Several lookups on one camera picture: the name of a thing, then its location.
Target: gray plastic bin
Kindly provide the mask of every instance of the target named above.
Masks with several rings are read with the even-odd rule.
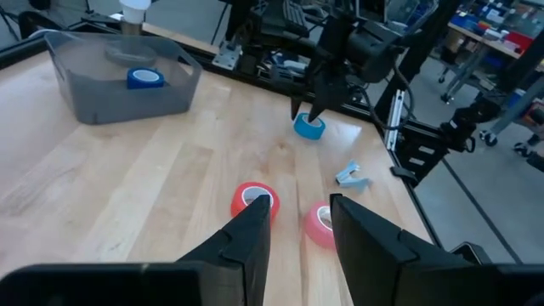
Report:
[[[78,32],[50,32],[45,39],[60,92],[79,122],[123,122],[190,108],[202,68],[169,39]],[[127,89],[128,70],[137,67],[159,71],[164,87]]]

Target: blue painter's tape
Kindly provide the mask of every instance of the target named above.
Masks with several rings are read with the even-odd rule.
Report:
[[[295,132],[306,139],[318,140],[325,132],[326,125],[320,119],[316,118],[313,122],[308,122],[308,113],[300,113],[295,119]]]
[[[149,68],[132,68],[127,72],[127,88],[161,88],[164,86],[164,76]]]

